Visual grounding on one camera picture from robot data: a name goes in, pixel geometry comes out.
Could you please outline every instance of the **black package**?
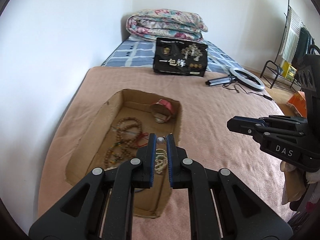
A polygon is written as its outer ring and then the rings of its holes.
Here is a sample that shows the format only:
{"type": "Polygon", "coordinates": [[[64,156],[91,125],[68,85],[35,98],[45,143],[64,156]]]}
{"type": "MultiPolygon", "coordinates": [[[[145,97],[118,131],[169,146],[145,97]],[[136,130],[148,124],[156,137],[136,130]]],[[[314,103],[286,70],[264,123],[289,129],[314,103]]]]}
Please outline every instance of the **black package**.
{"type": "Polygon", "coordinates": [[[153,70],[162,74],[204,76],[208,45],[192,41],[157,38],[153,70]]]}

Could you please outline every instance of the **blue plaid bed sheet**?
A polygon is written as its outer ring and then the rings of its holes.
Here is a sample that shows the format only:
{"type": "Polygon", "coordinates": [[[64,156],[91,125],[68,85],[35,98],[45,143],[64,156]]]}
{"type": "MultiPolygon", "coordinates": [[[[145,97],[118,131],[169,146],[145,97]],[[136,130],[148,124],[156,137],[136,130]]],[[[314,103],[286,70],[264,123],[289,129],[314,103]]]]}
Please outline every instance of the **blue plaid bed sheet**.
{"type": "MultiPolygon", "coordinates": [[[[227,73],[229,68],[240,67],[236,61],[229,57],[210,41],[202,41],[208,45],[208,65],[206,71],[227,73]]],[[[153,67],[156,43],[153,41],[125,40],[101,64],[105,67],[153,67]]]]}

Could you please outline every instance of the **folded quilt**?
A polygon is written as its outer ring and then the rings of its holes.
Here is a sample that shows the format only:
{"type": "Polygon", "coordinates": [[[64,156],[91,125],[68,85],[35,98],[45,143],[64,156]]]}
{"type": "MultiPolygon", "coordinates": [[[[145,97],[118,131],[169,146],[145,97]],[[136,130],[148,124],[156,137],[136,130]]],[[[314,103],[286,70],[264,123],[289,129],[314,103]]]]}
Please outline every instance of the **folded quilt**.
{"type": "Polygon", "coordinates": [[[130,39],[145,41],[162,37],[197,42],[203,40],[201,31],[208,31],[198,14],[169,9],[138,11],[127,20],[126,28],[130,39]]]}

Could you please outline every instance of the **black cable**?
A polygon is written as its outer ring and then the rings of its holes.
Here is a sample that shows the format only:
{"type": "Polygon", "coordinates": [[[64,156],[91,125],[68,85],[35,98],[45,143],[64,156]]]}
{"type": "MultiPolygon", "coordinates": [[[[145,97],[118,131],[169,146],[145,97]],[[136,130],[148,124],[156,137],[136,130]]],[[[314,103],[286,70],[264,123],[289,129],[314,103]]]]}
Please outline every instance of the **black cable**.
{"type": "Polygon", "coordinates": [[[232,88],[228,88],[228,86],[230,86],[231,84],[233,84],[233,83],[235,83],[235,82],[232,82],[232,83],[229,83],[229,84],[223,84],[222,85],[222,87],[223,88],[225,88],[225,89],[228,89],[228,90],[234,90],[234,91],[237,91],[237,93],[239,94],[240,93],[240,91],[236,88],[236,86],[239,86],[247,95],[249,95],[249,94],[254,94],[254,95],[258,95],[258,96],[262,96],[262,97],[264,97],[265,99],[268,99],[268,100],[270,100],[270,101],[274,101],[273,99],[272,99],[272,97],[269,97],[269,96],[267,96],[267,95],[262,95],[262,94],[257,94],[257,93],[255,93],[255,92],[247,92],[242,86],[240,86],[240,84],[238,84],[238,83],[236,83],[236,84],[234,84],[233,85],[233,89],[232,88]]]}

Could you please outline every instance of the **bed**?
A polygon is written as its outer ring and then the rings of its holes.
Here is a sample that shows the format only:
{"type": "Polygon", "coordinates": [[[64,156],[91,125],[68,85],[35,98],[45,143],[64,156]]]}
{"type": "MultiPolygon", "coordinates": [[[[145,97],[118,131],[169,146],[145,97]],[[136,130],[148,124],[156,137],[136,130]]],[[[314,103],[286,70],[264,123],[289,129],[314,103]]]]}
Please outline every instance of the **bed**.
{"type": "MultiPolygon", "coordinates": [[[[224,53],[210,41],[204,40],[208,45],[208,66],[206,71],[227,73],[231,67],[242,68],[235,60],[224,53]]],[[[152,67],[155,56],[156,43],[152,41],[125,40],[101,64],[105,67],[152,67]]]]}
{"type": "MultiPolygon", "coordinates": [[[[180,101],[177,144],[186,149],[188,157],[212,170],[231,169],[279,216],[286,221],[291,218],[289,205],[281,205],[284,176],[280,160],[261,152],[251,137],[232,134],[226,127],[235,115],[258,118],[282,112],[275,102],[263,97],[222,86],[207,87],[207,79],[225,76],[228,68],[240,65],[212,43],[204,42],[209,46],[204,77],[156,74],[151,69],[154,42],[128,40],[101,66],[88,71],[49,148],[40,182],[39,216],[71,189],[65,175],[67,163],[101,105],[118,91],[130,88],[180,101]]],[[[161,217],[134,218],[132,239],[190,239],[189,223],[188,192],[174,190],[161,217]]]]}

